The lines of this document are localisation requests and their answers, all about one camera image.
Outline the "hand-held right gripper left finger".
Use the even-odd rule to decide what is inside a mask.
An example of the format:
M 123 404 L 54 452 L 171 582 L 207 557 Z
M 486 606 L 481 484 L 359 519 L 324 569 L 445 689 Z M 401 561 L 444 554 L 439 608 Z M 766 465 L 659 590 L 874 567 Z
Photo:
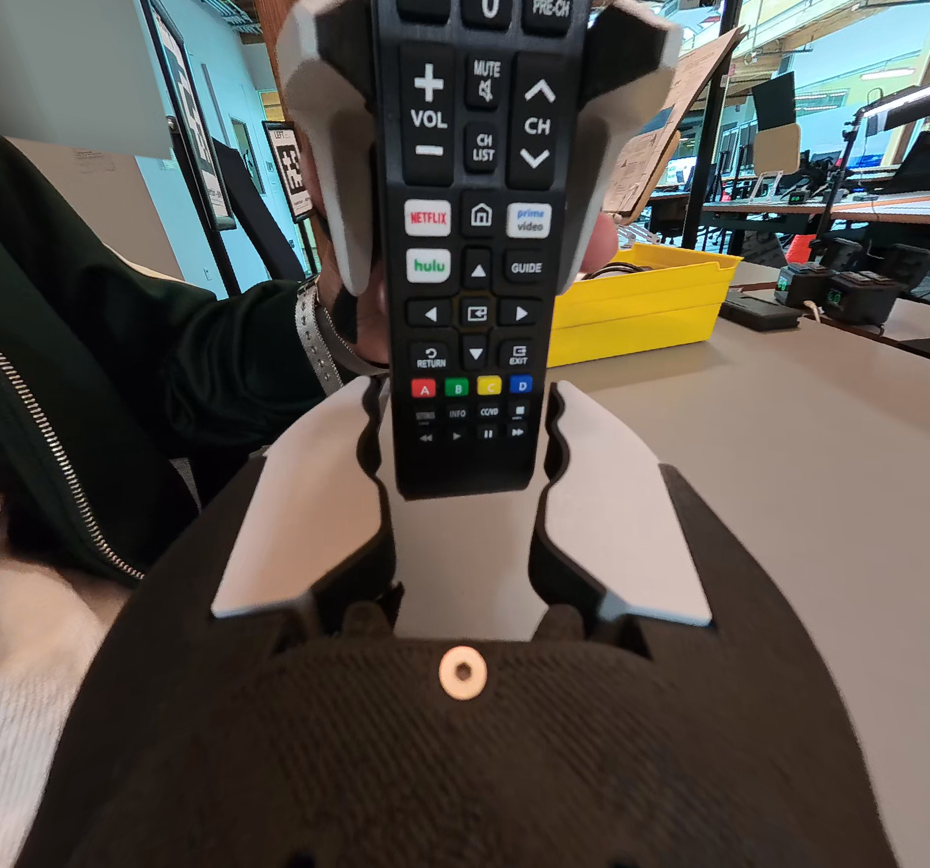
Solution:
M 342 630 L 352 606 L 389 593 L 397 556 L 378 478 L 380 392 L 380 379 L 354 379 L 267 449 L 216 620 L 281 611 L 304 630 Z

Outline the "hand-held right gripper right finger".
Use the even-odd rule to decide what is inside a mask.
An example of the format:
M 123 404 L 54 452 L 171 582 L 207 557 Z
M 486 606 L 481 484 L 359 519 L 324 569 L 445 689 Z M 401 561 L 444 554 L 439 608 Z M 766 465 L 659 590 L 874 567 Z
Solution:
M 547 483 L 528 576 L 587 628 L 625 617 L 705 628 L 713 616 L 662 464 L 619 417 L 566 381 L 550 386 Z

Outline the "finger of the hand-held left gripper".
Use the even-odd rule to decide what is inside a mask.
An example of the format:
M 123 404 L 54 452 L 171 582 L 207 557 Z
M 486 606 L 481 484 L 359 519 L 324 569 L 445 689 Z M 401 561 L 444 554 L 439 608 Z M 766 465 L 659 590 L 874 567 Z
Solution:
M 345 289 L 375 295 L 375 47 L 366 0 L 298 0 L 276 41 L 285 104 L 315 162 Z
M 632 0 L 606 7 L 587 30 L 557 294 L 580 270 L 622 148 L 666 102 L 681 45 L 680 25 Z

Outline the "black remote control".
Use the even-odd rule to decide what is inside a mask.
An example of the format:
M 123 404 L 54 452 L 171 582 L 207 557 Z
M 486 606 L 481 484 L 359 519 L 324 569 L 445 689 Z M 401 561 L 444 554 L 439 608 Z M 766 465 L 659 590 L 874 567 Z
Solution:
M 369 0 L 396 485 L 524 489 L 591 0 Z

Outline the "yellow plastic bin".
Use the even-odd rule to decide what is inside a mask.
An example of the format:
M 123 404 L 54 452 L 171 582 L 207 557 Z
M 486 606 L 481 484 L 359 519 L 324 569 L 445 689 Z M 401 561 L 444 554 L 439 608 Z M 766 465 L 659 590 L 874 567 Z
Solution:
M 635 243 L 613 262 L 635 271 L 576 279 L 556 298 L 549 368 L 709 339 L 742 258 Z

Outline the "person's left forearm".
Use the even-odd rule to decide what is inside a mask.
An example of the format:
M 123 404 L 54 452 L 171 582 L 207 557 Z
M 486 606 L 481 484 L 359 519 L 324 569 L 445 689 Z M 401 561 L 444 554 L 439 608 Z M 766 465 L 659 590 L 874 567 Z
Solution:
M 138 414 L 173 436 L 254 450 L 324 400 L 297 334 L 297 282 L 219 300 L 129 269 L 106 287 L 106 369 Z

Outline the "grey desk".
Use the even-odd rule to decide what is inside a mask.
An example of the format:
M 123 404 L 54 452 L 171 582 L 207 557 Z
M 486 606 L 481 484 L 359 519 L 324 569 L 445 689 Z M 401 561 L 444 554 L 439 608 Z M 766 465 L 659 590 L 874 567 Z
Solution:
M 928 866 L 928 359 L 811 319 L 557 368 L 675 466 L 831 669 L 901 866 Z

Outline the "person's left hand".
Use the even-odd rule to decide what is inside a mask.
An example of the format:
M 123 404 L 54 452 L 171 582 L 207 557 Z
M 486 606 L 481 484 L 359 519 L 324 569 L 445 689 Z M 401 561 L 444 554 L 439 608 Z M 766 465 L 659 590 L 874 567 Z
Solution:
M 302 144 L 300 156 L 301 174 L 310 192 L 310 197 L 321 222 L 314 223 L 317 252 L 321 272 L 318 277 L 318 299 L 333 323 L 336 323 L 335 306 L 341 295 L 343 282 L 331 238 L 324 231 L 327 219 L 314 158 L 307 142 Z M 612 216 L 600 213 L 592 231 L 580 270 L 597 271 L 619 251 L 619 235 Z M 356 341 L 350 341 L 352 332 L 343 329 L 342 337 L 357 357 L 376 364 L 389 362 L 389 306 L 388 291 L 384 277 L 384 262 L 375 261 L 366 291 L 358 298 L 355 306 Z

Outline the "cardboard sheet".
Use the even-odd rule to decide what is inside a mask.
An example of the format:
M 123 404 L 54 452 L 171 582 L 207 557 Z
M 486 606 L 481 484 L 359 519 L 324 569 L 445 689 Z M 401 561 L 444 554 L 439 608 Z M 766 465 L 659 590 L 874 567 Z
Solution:
M 632 216 L 641 198 L 648 199 L 647 185 L 656 182 L 668 163 L 670 143 L 682 119 L 744 35 L 741 27 L 733 28 L 679 58 L 665 103 L 620 152 L 604 195 L 603 212 Z

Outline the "black office chair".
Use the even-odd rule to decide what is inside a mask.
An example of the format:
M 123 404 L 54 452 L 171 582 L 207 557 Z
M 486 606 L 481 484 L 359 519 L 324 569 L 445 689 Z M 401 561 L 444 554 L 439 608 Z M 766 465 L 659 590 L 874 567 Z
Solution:
M 233 217 L 248 236 L 271 279 L 304 281 L 306 276 L 297 254 L 262 200 L 240 153 L 216 139 L 212 143 Z

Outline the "tall black framed poster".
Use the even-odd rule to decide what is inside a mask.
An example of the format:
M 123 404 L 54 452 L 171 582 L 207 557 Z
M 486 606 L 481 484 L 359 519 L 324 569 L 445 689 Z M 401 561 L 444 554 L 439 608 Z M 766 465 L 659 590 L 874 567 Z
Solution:
M 212 136 L 203 115 L 192 67 L 180 31 L 160 0 L 139 0 L 166 81 L 172 116 L 188 159 L 204 227 L 213 232 L 236 228 Z

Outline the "black flat box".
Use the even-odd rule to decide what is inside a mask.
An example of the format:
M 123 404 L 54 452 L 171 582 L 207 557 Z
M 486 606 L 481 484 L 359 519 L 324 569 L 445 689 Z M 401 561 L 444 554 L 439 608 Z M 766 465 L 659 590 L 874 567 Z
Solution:
M 797 328 L 803 315 L 797 309 L 752 293 L 731 290 L 727 292 L 718 316 L 752 331 L 775 332 Z

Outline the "black charging case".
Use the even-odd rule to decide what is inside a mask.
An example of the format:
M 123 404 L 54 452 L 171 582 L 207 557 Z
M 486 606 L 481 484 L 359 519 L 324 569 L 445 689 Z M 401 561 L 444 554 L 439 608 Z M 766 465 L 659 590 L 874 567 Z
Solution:
M 883 327 L 902 292 L 901 284 L 872 271 L 837 272 L 827 283 L 820 307 L 836 322 Z
M 834 272 L 819 263 L 787 263 L 775 283 L 775 302 L 803 309 L 807 304 L 821 307 L 827 299 Z

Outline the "black lamp bar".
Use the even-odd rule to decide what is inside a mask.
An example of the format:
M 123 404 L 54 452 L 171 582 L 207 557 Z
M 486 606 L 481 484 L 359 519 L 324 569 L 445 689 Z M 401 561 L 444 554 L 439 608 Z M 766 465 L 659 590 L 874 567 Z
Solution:
M 929 85 L 907 87 L 857 109 L 845 124 L 843 141 L 855 141 L 862 125 L 871 128 L 869 135 L 875 135 L 928 117 Z

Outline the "cream white shirt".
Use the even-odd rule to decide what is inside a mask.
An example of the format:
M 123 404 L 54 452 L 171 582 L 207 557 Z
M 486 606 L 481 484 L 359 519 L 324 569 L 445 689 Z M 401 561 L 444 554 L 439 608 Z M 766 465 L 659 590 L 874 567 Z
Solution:
M 128 596 L 118 583 L 2 558 L 2 866 L 16 862 L 76 693 Z

